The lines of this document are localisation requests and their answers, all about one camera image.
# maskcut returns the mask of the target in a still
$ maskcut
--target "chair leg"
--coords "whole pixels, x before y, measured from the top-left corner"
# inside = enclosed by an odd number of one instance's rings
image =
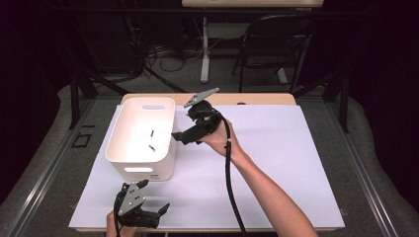
[[[290,94],[293,93],[293,89],[296,87],[296,71],[293,72],[293,80],[290,83]]]
[[[239,82],[239,87],[238,87],[238,92],[240,92],[240,93],[241,93],[241,89],[243,87],[243,68],[244,68],[244,65],[243,64],[244,64],[243,63],[243,60],[241,60],[241,65],[240,65],[240,82]]]
[[[231,75],[234,75],[235,68],[237,67],[239,60],[240,60],[240,57],[237,57],[236,62],[234,63],[234,67],[233,67],[233,71],[231,72]]]
[[[286,71],[284,67],[275,70],[275,74],[277,74],[278,84],[280,85],[287,85],[290,84],[287,79]]]

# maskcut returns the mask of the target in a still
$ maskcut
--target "forearm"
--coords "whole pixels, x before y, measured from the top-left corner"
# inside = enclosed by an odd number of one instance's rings
[[[310,221],[271,178],[241,150],[234,152],[232,162],[252,190],[275,231],[282,237],[317,236]]]

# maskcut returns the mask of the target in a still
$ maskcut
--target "plastic storage bin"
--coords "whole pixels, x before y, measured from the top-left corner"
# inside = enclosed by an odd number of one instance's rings
[[[176,105],[170,98],[124,102],[106,150],[107,159],[128,181],[165,181],[173,174],[177,142]]]

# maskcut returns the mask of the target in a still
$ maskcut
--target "office chair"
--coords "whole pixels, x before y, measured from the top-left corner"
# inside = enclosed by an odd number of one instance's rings
[[[290,93],[296,86],[297,70],[305,41],[311,36],[314,21],[303,15],[270,15],[252,22],[241,37],[240,54],[232,75],[240,61],[239,92],[243,87],[243,69],[294,68]]]

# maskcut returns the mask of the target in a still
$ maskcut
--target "white table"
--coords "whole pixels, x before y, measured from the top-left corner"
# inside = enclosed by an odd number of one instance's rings
[[[245,95],[238,94],[235,98],[245,98]],[[120,108],[117,108],[110,127],[115,124]],[[242,146],[255,163],[295,200],[317,230],[345,226],[299,106],[216,108],[233,122]],[[180,130],[193,125],[183,107],[177,107],[177,121]],[[112,210],[122,184],[128,182],[105,157],[109,138],[107,132],[69,223],[69,227],[78,231],[105,231],[105,216]],[[257,200],[233,166],[231,181],[246,229],[273,231]],[[157,211],[167,202],[171,203],[168,212],[161,217],[159,227],[143,231],[239,231],[225,187],[224,159],[205,144],[185,146],[179,142],[173,176],[166,182],[150,182],[143,191],[147,197],[143,205],[145,210]]]

